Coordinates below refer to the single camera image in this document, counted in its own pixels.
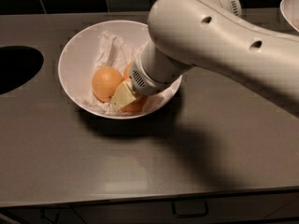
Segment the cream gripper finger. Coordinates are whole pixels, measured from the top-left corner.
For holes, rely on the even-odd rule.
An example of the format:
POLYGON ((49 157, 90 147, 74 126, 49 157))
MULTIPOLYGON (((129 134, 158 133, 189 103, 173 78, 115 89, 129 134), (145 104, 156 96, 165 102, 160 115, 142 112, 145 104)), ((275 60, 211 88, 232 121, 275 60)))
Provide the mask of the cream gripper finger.
POLYGON ((130 78, 124 80, 115 90, 111 105, 115 111, 121 111, 122 108, 139 101, 142 95, 135 90, 130 78))

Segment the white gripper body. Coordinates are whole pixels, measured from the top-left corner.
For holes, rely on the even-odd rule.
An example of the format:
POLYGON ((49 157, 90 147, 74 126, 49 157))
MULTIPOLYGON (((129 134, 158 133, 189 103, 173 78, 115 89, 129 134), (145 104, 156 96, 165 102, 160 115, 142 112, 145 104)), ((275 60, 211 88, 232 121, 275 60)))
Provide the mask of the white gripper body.
POLYGON ((129 77, 135 91, 151 96, 169 88, 191 68, 191 65, 166 56, 150 41, 135 57, 129 77))

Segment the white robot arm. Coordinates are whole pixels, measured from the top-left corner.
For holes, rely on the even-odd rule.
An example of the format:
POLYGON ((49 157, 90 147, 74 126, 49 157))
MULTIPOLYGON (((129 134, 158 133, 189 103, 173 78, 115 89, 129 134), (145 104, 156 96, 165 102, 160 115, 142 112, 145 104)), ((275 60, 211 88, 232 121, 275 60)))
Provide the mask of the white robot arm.
POLYGON ((297 115, 299 37, 240 18, 238 0, 157 0, 148 16, 149 43, 116 89, 117 111, 164 91, 200 67, 226 76, 297 115))

